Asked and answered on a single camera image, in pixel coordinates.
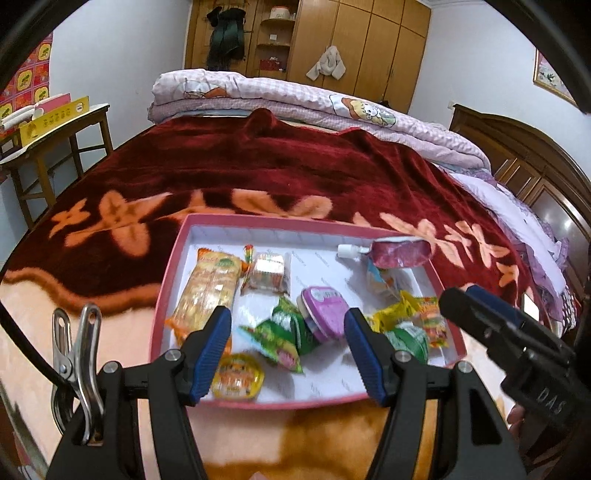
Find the right hand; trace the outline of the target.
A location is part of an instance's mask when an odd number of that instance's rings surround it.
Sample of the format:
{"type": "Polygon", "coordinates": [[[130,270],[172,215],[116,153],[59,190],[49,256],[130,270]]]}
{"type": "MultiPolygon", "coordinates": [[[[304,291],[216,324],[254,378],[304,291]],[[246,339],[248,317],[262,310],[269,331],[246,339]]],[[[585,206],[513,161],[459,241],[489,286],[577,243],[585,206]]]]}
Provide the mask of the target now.
{"type": "Polygon", "coordinates": [[[516,438],[519,439],[523,422],[525,419],[526,410],[521,405],[514,405],[507,416],[507,424],[509,426],[509,432],[516,438]]]}

